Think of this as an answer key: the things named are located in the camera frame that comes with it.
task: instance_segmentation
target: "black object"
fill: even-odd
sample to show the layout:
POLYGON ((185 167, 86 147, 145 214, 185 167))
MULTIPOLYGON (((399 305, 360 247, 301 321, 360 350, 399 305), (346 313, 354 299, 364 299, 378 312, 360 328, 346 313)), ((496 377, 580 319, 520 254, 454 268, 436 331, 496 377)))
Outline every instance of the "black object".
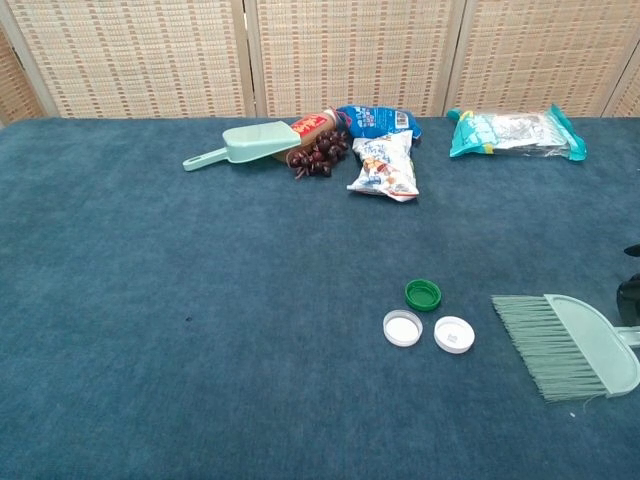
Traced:
MULTIPOLYGON (((632 257, 640 257, 640 243, 625 248, 624 253, 632 257)), ((622 323, 628 327, 640 325, 640 273, 620 284, 616 301, 622 323)))

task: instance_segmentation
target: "grapes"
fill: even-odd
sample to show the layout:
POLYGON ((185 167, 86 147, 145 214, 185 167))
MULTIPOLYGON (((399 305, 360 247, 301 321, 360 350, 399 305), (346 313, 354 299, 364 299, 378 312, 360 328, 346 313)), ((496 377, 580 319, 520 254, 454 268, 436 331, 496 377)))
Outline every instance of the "grapes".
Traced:
POLYGON ((345 131, 320 132, 313 144, 292 151, 287 156, 287 164, 295 171, 296 179, 305 175, 330 177, 332 168, 349 150, 348 139, 345 131))
POLYGON ((318 145, 318 151, 327 153, 331 148, 331 142, 329 140, 322 139, 316 143, 318 145))

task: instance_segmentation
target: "broom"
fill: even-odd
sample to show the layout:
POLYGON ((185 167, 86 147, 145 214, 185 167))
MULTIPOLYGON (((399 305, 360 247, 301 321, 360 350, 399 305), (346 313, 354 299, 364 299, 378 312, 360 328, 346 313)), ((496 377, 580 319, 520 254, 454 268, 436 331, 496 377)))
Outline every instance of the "broom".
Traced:
POLYGON ((638 327, 614 328, 564 295, 492 296, 538 390, 550 402, 623 395, 640 383, 638 327))

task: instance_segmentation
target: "bottle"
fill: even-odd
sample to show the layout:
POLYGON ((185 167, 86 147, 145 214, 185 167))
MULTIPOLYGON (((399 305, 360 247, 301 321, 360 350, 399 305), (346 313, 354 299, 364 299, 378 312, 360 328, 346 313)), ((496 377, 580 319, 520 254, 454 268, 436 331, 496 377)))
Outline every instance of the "bottle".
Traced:
POLYGON ((328 108, 322 113, 310 113, 291 125, 291 128, 300 135, 300 145, 278 152, 273 156, 281 162, 288 162, 291 154, 300 150, 311 151, 311 145, 316 137, 327 130, 334 130, 337 125, 336 112, 328 108))

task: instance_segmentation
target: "wicker panel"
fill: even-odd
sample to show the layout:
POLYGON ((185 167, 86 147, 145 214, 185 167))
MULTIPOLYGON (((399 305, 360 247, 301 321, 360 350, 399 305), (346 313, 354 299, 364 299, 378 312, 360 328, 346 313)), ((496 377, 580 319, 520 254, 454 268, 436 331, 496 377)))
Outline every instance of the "wicker panel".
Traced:
POLYGON ((233 1, 8 3, 61 116, 198 117, 246 114, 233 1))
POLYGON ((8 125, 18 120, 41 117, 42 109, 27 81, 11 45, 0 29, 0 121, 8 125))
POLYGON ((347 103, 440 115, 462 5, 257 0, 259 44, 252 54, 255 47, 261 51, 254 73, 262 71, 263 78, 254 78, 256 95, 264 90, 265 113, 274 116, 347 103))
POLYGON ((638 0, 469 0, 447 108, 600 116, 638 25, 638 0))
POLYGON ((620 79, 605 113, 614 117, 640 116, 640 45, 620 79))

